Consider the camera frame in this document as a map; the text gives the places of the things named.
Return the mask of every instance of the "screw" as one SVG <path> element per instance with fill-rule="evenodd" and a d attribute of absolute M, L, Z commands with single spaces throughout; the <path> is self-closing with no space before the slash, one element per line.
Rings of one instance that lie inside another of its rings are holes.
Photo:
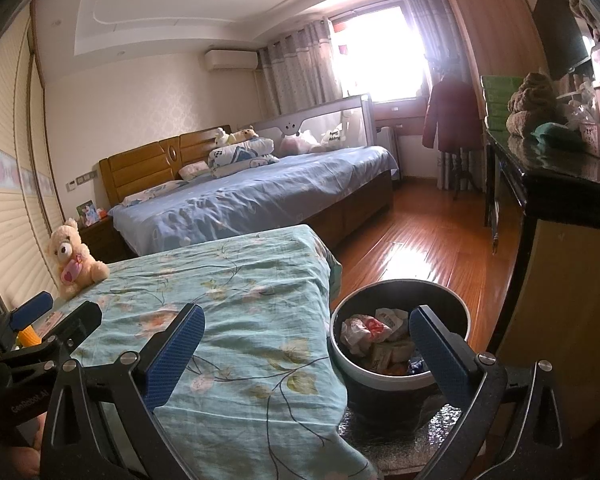
<path fill-rule="evenodd" d="M 551 370 L 554 369 L 554 366 L 546 359 L 542 359 L 542 361 L 538 361 L 538 367 L 544 372 L 550 372 Z"/>
<path fill-rule="evenodd" d="M 479 354 L 478 359 L 480 359 L 480 362 L 483 365 L 487 365 L 487 366 L 491 366 L 491 365 L 495 364 L 495 362 L 496 362 L 496 356 L 493 354 L 490 354 L 489 352 L 484 352 L 482 354 Z"/>
<path fill-rule="evenodd" d="M 135 352 L 125 352 L 120 356 L 120 362 L 123 365 L 129 365 L 129 364 L 135 362 L 137 358 L 138 358 L 138 356 L 136 355 Z"/>
<path fill-rule="evenodd" d="M 62 365 L 62 370 L 64 370 L 65 372 L 71 372 L 72 370 L 75 370 L 75 367 L 77 366 L 76 362 L 74 359 L 69 359 L 68 361 L 65 361 L 64 364 Z"/>

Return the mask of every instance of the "trash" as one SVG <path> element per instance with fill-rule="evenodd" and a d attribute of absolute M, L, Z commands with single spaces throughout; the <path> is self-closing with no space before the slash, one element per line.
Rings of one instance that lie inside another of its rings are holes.
<path fill-rule="evenodd" d="M 392 347 L 387 343 L 378 343 L 373 345 L 371 351 L 371 366 L 368 369 L 376 374 L 384 374 L 389 367 L 391 360 Z"/>
<path fill-rule="evenodd" d="M 391 332 L 375 317 L 356 314 L 342 324 L 340 341 L 353 355 L 364 357 L 369 353 L 371 343 L 384 341 Z"/>
<path fill-rule="evenodd" d="M 392 333 L 387 338 L 389 341 L 398 341 L 398 339 L 409 332 L 409 313 L 405 310 L 378 308 L 376 310 L 376 319 L 391 329 Z"/>
<path fill-rule="evenodd" d="M 391 344 L 393 345 L 391 352 L 392 363 L 407 362 L 416 349 L 416 343 L 414 343 L 411 338 L 407 338 L 403 341 L 396 341 Z"/>
<path fill-rule="evenodd" d="M 340 341 L 365 370 L 389 376 L 421 374 L 428 370 L 409 337 L 409 313 L 379 308 L 376 317 L 356 314 L 342 323 Z"/>
<path fill-rule="evenodd" d="M 404 363 L 396 363 L 389 366 L 385 373 L 386 375 L 391 375 L 394 377 L 405 376 L 409 373 L 409 365 Z"/>

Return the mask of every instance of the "light blue floral bedspread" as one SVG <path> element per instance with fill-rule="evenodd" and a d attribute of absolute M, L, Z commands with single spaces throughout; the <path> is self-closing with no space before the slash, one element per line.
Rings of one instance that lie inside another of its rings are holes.
<path fill-rule="evenodd" d="M 63 314 L 84 300 L 102 308 L 102 325 L 74 352 L 84 366 L 138 351 L 189 301 L 205 311 L 195 356 L 155 410 L 200 478 L 377 477 L 337 433 L 347 394 L 327 333 L 341 267 L 311 229 L 215 240 L 110 269 L 108 280 L 56 305 Z"/>

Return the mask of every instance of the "blue bed sheet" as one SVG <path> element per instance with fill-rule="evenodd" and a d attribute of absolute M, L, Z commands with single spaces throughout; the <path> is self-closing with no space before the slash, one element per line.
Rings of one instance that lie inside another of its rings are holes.
<path fill-rule="evenodd" d="M 109 212 L 138 255 L 296 225 L 397 168 L 384 148 L 287 156 L 277 164 L 188 186 Z"/>
<path fill-rule="evenodd" d="M 338 436 L 347 392 L 328 357 L 327 331 L 341 267 L 310 228 L 217 240 L 110 270 L 68 303 L 56 300 L 51 316 L 85 300 L 100 305 L 102 325 L 73 354 L 90 366 L 139 351 L 187 302 L 204 309 L 202 342 L 155 410 L 201 479 L 377 479 Z M 141 469 L 127 447 L 122 452 Z"/>

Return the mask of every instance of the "bed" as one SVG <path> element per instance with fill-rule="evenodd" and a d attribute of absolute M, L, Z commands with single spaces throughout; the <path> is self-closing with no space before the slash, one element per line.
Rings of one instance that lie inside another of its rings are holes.
<path fill-rule="evenodd" d="M 186 164 L 206 160 L 215 131 L 191 132 L 103 159 L 100 170 L 114 227 L 141 256 L 301 223 L 334 248 L 392 202 L 391 171 L 397 165 L 386 150 L 373 145 L 369 103 L 354 96 L 254 125 L 265 135 L 295 134 L 307 121 L 359 109 L 365 147 L 289 156 L 217 180 L 197 178 L 131 207 L 118 204 L 125 196 L 174 180 Z"/>
<path fill-rule="evenodd" d="M 206 242 L 110 270 L 68 303 L 56 300 L 36 328 L 44 332 L 83 301 L 97 302 L 102 324 L 73 356 L 85 366 L 105 364 L 141 349 L 187 302 L 199 304 L 205 335 L 155 413 L 200 478 L 376 478 L 338 436 L 347 393 L 328 358 L 327 330 L 341 267 L 311 229 Z"/>

